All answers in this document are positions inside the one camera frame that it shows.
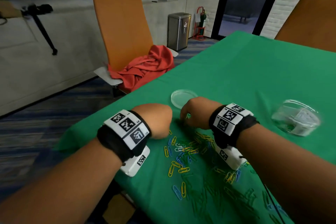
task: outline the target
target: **forearm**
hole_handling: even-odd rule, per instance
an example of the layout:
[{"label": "forearm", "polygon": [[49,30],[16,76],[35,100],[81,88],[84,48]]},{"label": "forearm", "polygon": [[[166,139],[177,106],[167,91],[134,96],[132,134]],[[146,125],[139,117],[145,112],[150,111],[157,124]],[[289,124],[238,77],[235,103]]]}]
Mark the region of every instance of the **forearm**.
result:
[{"label": "forearm", "polygon": [[0,222],[84,223],[121,167],[97,139],[0,205]]},{"label": "forearm", "polygon": [[292,218],[335,222],[334,165],[258,124],[241,132],[237,149]]}]

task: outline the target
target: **red cloth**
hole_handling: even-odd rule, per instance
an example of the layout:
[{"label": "red cloth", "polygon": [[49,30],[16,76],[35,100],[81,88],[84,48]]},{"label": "red cloth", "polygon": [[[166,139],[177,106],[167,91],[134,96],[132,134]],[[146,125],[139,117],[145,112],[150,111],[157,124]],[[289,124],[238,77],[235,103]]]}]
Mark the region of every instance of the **red cloth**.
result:
[{"label": "red cloth", "polygon": [[164,45],[153,45],[148,55],[133,59],[123,70],[115,72],[108,65],[108,71],[113,79],[123,80],[121,90],[131,92],[174,67],[171,51]]}]

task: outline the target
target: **door frame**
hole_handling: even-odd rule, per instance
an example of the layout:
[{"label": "door frame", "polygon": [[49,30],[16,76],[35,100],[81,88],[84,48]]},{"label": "door frame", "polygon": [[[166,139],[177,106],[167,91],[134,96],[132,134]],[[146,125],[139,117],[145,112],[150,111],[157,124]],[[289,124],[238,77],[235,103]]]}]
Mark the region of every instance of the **door frame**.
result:
[{"label": "door frame", "polygon": [[[218,2],[218,8],[217,8],[217,12],[216,12],[216,17],[215,17],[215,21],[213,24],[213,28],[212,28],[212,33],[211,33],[211,38],[213,39],[217,39],[217,40],[221,40],[223,38],[225,38],[225,36],[219,35],[219,29],[221,27],[221,22],[222,22],[222,18],[224,15],[224,11],[225,11],[225,7],[226,7],[226,2],[228,0],[219,0]],[[270,14],[270,11],[273,7],[275,0],[266,0],[265,4],[260,12],[260,16],[257,20],[257,23],[254,27],[254,30],[252,32],[253,35],[260,35],[261,31],[263,30],[263,27],[265,25],[265,22],[268,18],[268,15]]]}]

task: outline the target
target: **hand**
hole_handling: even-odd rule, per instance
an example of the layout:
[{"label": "hand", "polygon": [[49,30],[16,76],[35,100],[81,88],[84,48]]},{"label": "hand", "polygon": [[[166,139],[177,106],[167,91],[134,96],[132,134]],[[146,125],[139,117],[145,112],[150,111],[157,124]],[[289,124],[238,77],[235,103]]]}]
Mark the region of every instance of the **hand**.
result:
[{"label": "hand", "polygon": [[173,117],[173,111],[168,105],[143,104],[132,109],[137,112],[148,124],[152,138],[161,139],[169,134],[169,127]]},{"label": "hand", "polygon": [[180,119],[185,120],[187,114],[190,113],[191,117],[185,120],[186,124],[191,127],[207,130],[210,129],[210,116],[220,106],[222,106],[221,103],[207,98],[192,98],[182,107]]}]

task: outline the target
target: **floor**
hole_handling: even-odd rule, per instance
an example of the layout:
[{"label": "floor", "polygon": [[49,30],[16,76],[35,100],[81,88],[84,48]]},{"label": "floor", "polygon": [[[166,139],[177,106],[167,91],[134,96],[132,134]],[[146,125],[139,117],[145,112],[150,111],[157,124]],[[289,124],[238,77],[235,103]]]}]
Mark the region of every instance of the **floor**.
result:
[{"label": "floor", "polygon": [[[189,39],[188,47],[174,58],[175,65],[216,42]],[[111,97],[107,83],[95,78],[0,119],[0,201],[40,174],[39,163],[34,163],[36,157],[41,152],[54,154],[50,148],[71,125],[117,99]],[[53,165],[54,162],[48,163],[50,168]]]},{"label": "floor", "polygon": [[244,21],[243,18],[242,22],[240,23],[240,17],[224,15],[218,34],[222,36],[228,36],[237,30],[252,34],[257,20],[258,17],[252,17],[246,19],[246,21]]}]

